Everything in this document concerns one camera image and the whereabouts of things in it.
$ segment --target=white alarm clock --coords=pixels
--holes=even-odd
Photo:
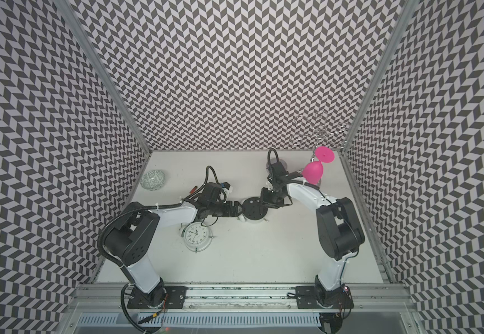
[[[183,232],[184,244],[192,252],[200,252],[207,248],[212,242],[212,230],[201,223],[188,225]]]

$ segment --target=black and white patterned backdrop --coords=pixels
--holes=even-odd
[[[0,333],[54,329],[145,156],[53,4],[0,1]]]
[[[432,333],[484,333],[484,0],[421,2],[349,152]]]
[[[403,1],[70,3],[151,149],[224,150],[350,124]]]

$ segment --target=metal corner post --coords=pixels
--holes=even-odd
[[[383,249],[383,245],[381,244],[381,240],[377,235],[375,224],[372,220],[372,217],[370,216],[368,204],[366,204],[365,199],[362,196],[361,190],[359,189],[359,186],[355,181],[355,177],[353,176],[353,171],[349,165],[348,159],[343,153],[339,154],[339,159],[341,164],[343,165],[344,173],[346,174],[346,179],[348,179],[350,189],[352,189],[353,198],[357,203],[359,216],[361,218],[361,221],[365,225],[366,237],[370,242],[374,257],[376,258],[376,262],[378,263],[378,266],[380,264],[383,266],[383,269],[387,276],[387,280],[390,283],[397,283],[395,273],[392,270],[390,262],[388,261],[385,250]]]
[[[72,10],[68,0],[53,0],[54,5],[59,10],[60,14],[64,18],[65,23],[71,30],[73,37],[77,40],[78,45],[81,47],[82,51],[86,55],[88,61],[92,64],[93,69],[96,71],[99,79],[105,86],[106,90],[108,91],[109,96],[112,98],[114,103],[116,104],[116,108],[119,111],[121,117],[124,119],[125,123],[129,126],[130,131],[138,140],[138,143],[146,153],[151,153],[151,149],[149,148],[149,144],[144,138],[144,135],[140,131],[140,128],[135,123],[127,105],[123,101],[123,98],[119,94],[116,85],[112,82],[112,78],[107,73],[105,65],[101,62],[98,53],[93,48],[90,39],[86,35],[85,31],[82,28],[81,23],[79,22],[78,18],[75,16],[74,11]]]
[[[368,111],[368,108],[372,103],[372,99],[376,94],[377,89],[379,88],[379,84],[381,84],[387,68],[391,64],[394,53],[396,52],[398,45],[400,45],[402,36],[404,35],[404,32],[407,29],[407,25],[409,25],[409,21],[415,13],[418,4],[419,0],[405,0],[404,8],[402,9],[400,16],[398,17],[396,26],[394,26],[394,29],[391,32],[391,38],[389,38],[385,50],[383,51],[383,55],[381,56],[378,65],[376,66],[376,70],[374,71],[372,80],[370,80],[368,89],[366,90],[366,94],[363,97],[361,105],[359,106],[359,110],[357,110],[357,112],[355,113],[352,125],[350,126],[350,128],[348,129],[348,133],[346,134],[346,149],[351,147],[353,140],[357,136],[359,127],[361,126],[361,123],[365,118],[366,112]]]

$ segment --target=mounting plate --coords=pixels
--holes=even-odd
[[[182,309],[184,300],[186,299],[186,290],[187,287],[184,285],[181,286],[166,286],[166,293],[167,299],[165,308],[166,309]],[[135,289],[132,289],[131,298],[129,298],[129,302],[127,303],[128,309],[138,309],[138,310],[151,310],[147,306],[147,301],[140,297],[136,292]]]
[[[242,214],[250,220],[260,220],[266,216],[268,208],[263,206],[260,197],[249,197],[242,203]]]
[[[296,302],[298,303],[298,309],[304,310],[308,308],[321,308],[321,309],[329,309],[329,308],[341,308],[340,304],[342,304],[342,309],[349,310],[353,308],[353,299],[352,293],[349,289],[347,292],[342,291],[338,295],[338,298],[333,302],[333,306],[331,307],[322,307],[316,300],[316,293],[314,289],[314,285],[298,285],[296,286]]]

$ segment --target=white tabletop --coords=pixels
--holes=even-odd
[[[279,152],[288,171],[303,168],[311,152]],[[148,191],[139,186],[133,201],[144,205],[177,203],[205,178],[211,165],[220,182],[233,187],[229,200],[241,203],[259,196],[265,186],[266,152],[154,152],[146,168],[162,170],[165,186]],[[321,190],[330,196],[353,200],[339,158],[324,164]],[[155,270],[165,282],[173,283],[312,283],[329,257],[319,244],[315,212],[294,200],[294,205],[269,209],[268,221],[258,224],[236,218],[219,218],[212,226],[216,237],[202,252],[188,250],[179,226],[158,229],[149,248]],[[207,223],[215,218],[209,217]],[[359,256],[344,274],[346,283],[383,283],[368,239]],[[97,282],[126,282],[119,268],[105,261]]]

